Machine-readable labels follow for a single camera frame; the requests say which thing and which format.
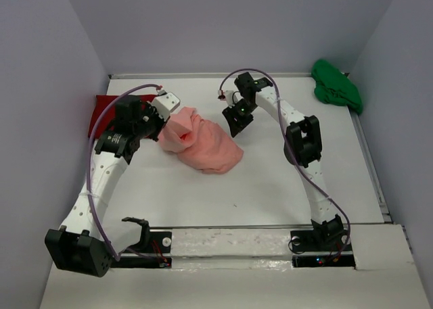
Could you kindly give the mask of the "pink t-shirt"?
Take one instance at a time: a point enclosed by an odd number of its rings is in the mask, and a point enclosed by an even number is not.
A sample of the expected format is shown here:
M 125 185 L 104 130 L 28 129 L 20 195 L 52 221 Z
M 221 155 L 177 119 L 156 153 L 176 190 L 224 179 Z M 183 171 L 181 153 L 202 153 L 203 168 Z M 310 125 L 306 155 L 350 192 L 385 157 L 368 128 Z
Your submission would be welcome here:
M 225 174 L 243 158 L 244 151 L 215 122 L 195 108 L 173 114 L 158 137 L 159 146 L 185 165 L 204 174 Z

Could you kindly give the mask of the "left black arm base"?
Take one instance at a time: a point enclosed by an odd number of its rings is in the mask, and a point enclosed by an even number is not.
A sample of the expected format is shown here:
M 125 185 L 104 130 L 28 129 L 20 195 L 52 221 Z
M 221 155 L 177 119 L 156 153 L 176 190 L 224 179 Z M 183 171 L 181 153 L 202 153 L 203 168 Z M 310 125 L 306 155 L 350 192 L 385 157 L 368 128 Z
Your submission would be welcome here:
M 149 242 L 128 248 L 111 268 L 170 269 L 172 267 L 171 231 L 150 231 Z

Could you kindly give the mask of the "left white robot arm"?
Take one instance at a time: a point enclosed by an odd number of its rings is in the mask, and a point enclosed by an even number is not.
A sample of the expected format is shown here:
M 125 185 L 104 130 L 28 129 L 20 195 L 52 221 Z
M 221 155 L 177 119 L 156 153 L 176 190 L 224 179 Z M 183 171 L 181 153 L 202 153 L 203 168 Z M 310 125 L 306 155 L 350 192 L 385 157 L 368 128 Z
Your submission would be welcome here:
M 48 230 L 45 236 L 58 269 L 103 277 L 110 268 L 123 264 L 123 253 L 151 255 L 156 249 L 146 219 L 124 216 L 113 227 L 102 221 L 141 140 L 156 141 L 179 104 L 179 99 L 167 92 L 97 97 L 83 187 L 60 227 Z

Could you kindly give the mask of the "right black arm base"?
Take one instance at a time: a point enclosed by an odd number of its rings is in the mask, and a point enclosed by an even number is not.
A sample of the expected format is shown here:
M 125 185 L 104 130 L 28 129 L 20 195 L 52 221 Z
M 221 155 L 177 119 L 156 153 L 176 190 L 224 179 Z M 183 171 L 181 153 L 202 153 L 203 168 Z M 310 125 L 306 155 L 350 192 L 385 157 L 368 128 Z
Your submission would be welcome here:
M 290 232 L 288 249 L 292 253 L 294 268 L 324 268 L 356 266 L 352 245 L 344 250 L 346 235 L 337 237 L 327 245 L 319 245 L 312 230 L 295 230 Z

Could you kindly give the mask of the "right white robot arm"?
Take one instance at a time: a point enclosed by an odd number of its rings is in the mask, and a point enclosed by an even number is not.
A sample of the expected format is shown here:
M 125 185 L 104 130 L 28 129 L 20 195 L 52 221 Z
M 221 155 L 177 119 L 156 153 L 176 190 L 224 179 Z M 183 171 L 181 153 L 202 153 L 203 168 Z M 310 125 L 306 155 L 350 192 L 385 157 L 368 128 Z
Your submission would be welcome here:
M 350 250 L 350 220 L 344 210 L 328 194 L 321 170 L 323 150 L 319 119 L 305 116 L 279 92 L 275 80 L 268 74 L 255 79 L 253 69 L 234 71 L 234 91 L 218 89 L 218 98 L 227 103 L 223 115 L 235 137 L 254 119 L 253 112 L 260 108 L 279 125 L 284 140 L 286 160 L 297 170 L 311 211 L 312 228 L 292 237 L 292 251 L 329 251 L 332 258 Z

